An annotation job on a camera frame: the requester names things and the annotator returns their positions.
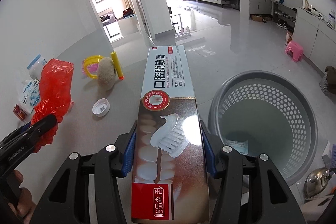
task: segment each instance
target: bottle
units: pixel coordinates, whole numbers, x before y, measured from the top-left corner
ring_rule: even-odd
[[[335,11],[331,10],[330,14],[329,14],[329,21],[330,25],[335,28]]]
[[[41,72],[44,65],[47,63],[46,59],[41,57],[41,54],[36,56],[34,60],[28,65],[27,70],[30,77],[35,80],[41,81]]]

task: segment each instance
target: red circular badge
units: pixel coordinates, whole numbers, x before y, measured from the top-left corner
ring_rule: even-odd
[[[169,105],[169,95],[162,90],[151,90],[142,98],[142,104],[151,111],[163,110]]]

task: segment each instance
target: yellow handle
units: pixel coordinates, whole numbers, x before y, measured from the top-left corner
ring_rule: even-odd
[[[118,73],[119,79],[120,80],[124,79],[123,71],[121,69],[121,65],[119,63],[119,60],[118,60],[118,57],[117,57],[117,53],[116,52],[111,52],[111,58],[113,60],[113,64],[114,64],[115,70]]]
[[[99,63],[100,60],[102,60],[104,57],[102,55],[93,55],[93,56],[89,56],[88,58],[86,58],[84,60],[84,71],[87,74],[87,76],[89,76],[92,79],[96,79],[97,75],[92,75],[89,70],[87,69],[87,66],[92,65],[92,64],[96,64]]]

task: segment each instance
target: human hand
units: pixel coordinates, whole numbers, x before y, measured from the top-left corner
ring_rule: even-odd
[[[23,175],[18,170],[14,170],[14,174],[21,184],[23,182]],[[11,203],[8,205],[17,216],[23,218],[24,224],[29,224],[36,208],[36,204],[32,201],[32,195],[27,188],[20,188],[20,190],[21,195],[17,207],[15,208]]]

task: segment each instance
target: toothpaste box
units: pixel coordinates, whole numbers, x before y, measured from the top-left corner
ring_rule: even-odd
[[[151,47],[139,105],[132,222],[209,220],[202,135],[184,46]]]

